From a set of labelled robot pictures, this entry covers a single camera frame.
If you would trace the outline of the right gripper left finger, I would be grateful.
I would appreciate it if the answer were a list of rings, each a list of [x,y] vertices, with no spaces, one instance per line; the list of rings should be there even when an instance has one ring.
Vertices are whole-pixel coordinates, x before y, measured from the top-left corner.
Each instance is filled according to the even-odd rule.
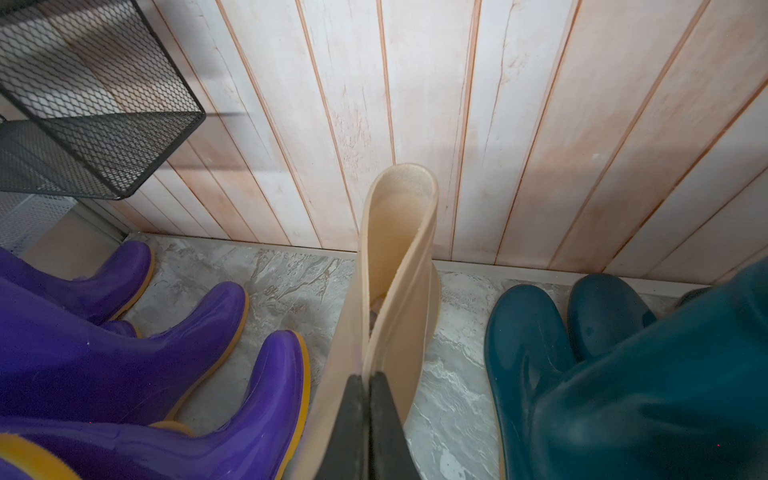
[[[369,403],[362,377],[351,375],[347,379],[331,437],[315,480],[363,478],[368,413]]]

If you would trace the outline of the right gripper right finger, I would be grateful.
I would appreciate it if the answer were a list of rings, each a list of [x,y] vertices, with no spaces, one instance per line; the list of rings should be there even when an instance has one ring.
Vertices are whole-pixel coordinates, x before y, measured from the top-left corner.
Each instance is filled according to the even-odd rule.
[[[369,478],[420,480],[386,375],[376,372],[369,385]]]

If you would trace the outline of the beige boot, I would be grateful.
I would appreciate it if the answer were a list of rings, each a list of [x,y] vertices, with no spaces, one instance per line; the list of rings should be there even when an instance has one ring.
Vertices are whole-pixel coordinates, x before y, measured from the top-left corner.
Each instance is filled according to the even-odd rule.
[[[418,164],[398,164],[373,182],[359,249],[322,375],[310,402],[292,479],[318,471],[347,379],[386,375],[398,419],[406,422],[439,316],[441,286],[432,261],[439,187]]]

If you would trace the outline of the large teal boot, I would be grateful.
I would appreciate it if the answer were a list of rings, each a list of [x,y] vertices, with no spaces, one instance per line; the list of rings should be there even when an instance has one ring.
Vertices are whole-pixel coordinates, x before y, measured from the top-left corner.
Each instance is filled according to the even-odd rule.
[[[767,475],[765,261],[581,362],[567,310],[514,286],[492,310],[484,355],[504,479]]]

